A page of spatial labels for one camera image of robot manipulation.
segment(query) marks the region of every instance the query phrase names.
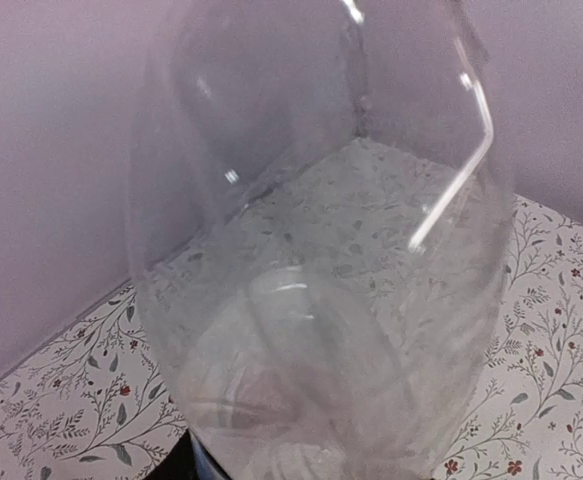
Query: floral tablecloth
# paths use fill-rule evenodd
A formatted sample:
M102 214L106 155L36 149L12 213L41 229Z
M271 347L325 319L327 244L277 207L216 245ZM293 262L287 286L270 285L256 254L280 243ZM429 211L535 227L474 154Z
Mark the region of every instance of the floral tablecloth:
M583 480L583 226L519 199L501 321L436 478ZM0 382L0 478L141 479L186 426L122 288Z

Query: clear glass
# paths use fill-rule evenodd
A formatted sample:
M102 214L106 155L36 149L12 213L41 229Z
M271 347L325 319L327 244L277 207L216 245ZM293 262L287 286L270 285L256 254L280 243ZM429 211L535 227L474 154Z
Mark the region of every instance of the clear glass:
M506 169L457 2L177 2L133 136L137 302L236 480L429 478L482 369Z

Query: flower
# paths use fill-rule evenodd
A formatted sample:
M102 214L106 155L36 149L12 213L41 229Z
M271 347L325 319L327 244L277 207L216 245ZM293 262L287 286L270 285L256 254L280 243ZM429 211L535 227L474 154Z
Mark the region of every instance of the flower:
M509 468L507 468L507 472L510 473L511 476L515 477L518 473L522 472L522 462L520 460L509 462Z
M451 475L458 471L458 462L451 459L447 463L444 464L444 468L447 469L447 475Z

